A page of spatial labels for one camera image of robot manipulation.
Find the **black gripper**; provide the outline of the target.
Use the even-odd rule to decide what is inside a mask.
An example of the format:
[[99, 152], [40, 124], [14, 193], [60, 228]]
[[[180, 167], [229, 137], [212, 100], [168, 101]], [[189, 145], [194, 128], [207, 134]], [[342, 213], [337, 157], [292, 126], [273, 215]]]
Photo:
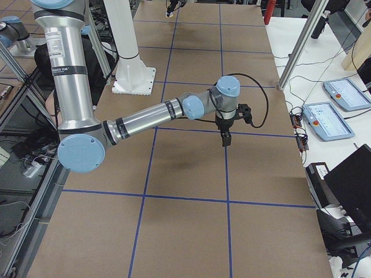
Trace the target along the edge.
[[231, 145], [232, 136], [230, 134], [230, 127], [234, 124], [235, 116], [236, 109], [228, 112], [215, 112], [216, 125], [221, 132], [222, 147], [228, 147]]
[[[170, 0], [170, 4], [167, 6], [167, 11], [175, 11], [180, 6], [181, 6], [181, 4], [180, 4], [180, 1], [179, 0]], [[173, 16], [173, 12], [167, 12], [166, 13], [166, 16], [167, 17], [172, 17]]]

